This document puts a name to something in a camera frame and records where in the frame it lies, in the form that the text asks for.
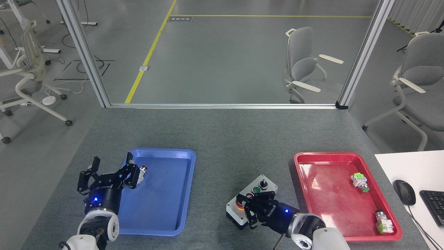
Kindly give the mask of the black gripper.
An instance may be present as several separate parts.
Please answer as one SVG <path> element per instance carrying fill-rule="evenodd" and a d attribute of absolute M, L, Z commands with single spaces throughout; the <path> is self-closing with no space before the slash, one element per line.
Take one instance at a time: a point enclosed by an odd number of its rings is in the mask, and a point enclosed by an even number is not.
<path fill-rule="evenodd" d="M 242 194 L 236 196 L 236 201 L 243 205 L 248 226 L 257 228 L 257 222 L 267 226 L 279 234 L 287 234 L 293 216 L 300 213 L 300 209 L 286 203 L 274 200 L 276 192 L 255 193 L 252 197 Z"/>
<path fill-rule="evenodd" d="M 95 156 L 93 163 L 86 171 L 81 171 L 79 174 L 77 191 L 82 195 L 87 195 L 85 199 L 84 214 L 88 214 L 93 210 L 110 211 L 114 214 L 119 214 L 122 189 L 129 187 L 135 189 L 140 174 L 140 168 L 132 160 L 131 152 L 127 153 L 126 164 L 121 169 L 116 171 L 111 177 L 111 184 L 108 186 L 98 186 L 90 190 L 88 183 L 90 177 L 96 179 L 96 174 L 100 159 Z"/>

